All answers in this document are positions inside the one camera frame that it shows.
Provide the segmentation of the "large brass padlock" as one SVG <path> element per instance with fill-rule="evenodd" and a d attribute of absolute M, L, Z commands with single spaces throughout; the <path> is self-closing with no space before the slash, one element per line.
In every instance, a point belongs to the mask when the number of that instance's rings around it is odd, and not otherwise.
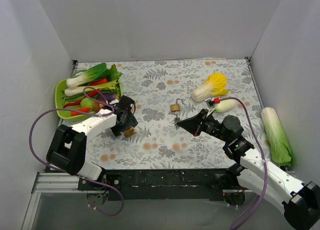
<path fill-rule="evenodd" d="M 128 138 L 128 137 L 131 137 L 132 135 L 136 134 L 136 130 L 132 127 L 130 129 L 126 130 L 123 134 L 125 137 Z"/>

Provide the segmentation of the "black headed key bunch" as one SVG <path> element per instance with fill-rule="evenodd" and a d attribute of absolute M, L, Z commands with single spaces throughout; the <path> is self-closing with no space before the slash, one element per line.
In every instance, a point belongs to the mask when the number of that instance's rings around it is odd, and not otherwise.
<path fill-rule="evenodd" d="M 176 128 L 179 128 L 178 123 L 180 122 L 180 118 L 178 116 L 176 116 L 174 118 L 174 125 L 176 126 Z"/>

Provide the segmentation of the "small brass padlock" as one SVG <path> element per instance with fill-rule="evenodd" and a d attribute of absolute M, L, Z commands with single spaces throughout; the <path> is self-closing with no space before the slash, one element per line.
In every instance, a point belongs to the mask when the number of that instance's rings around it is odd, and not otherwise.
<path fill-rule="evenodd" d="M 180 98 L 177 98 L 174 104 L 170 105 L 171 112 L 179 112 L 181 110 L 181 105 L 184 104 L 184 101 Z"/>

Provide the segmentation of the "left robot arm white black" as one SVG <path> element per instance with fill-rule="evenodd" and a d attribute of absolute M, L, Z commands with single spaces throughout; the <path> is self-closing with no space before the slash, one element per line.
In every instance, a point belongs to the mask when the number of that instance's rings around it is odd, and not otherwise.
<path fill-rule="evenodd" d="M 104 107 L 98 112 L 99 117 L 90 117 L 72 126 L 60 125 L 46 155 L 47 162 L 70 175 L 88 178 L 96 190 L 103 189 L 106 177 L 101 174 L 100 166 L 86 160 L 87 143 L 107 129 L 118 137 L 136 127 L 138 122 L 132 112 L 135 106 L 132 98 L 123 95 L 113 112 Z"/>

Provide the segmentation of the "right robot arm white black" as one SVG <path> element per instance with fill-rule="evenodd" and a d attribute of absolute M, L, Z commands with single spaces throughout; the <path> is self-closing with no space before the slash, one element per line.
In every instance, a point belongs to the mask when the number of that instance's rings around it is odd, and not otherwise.
<path fill-rule="evenodd" d="M 305 183 L 263 159 L 243 136 L 240 120 L 228 115 L 216 121 L 207 109 L 176 125 L 193 136 L 202 132 L 224 142 L 223 150 L 235 161 L 236 171 L 226 176 L 231 188 L 243 186 L 275 206 L 294 229 L 311 229 L 320 219 L 320 187 Z"/>

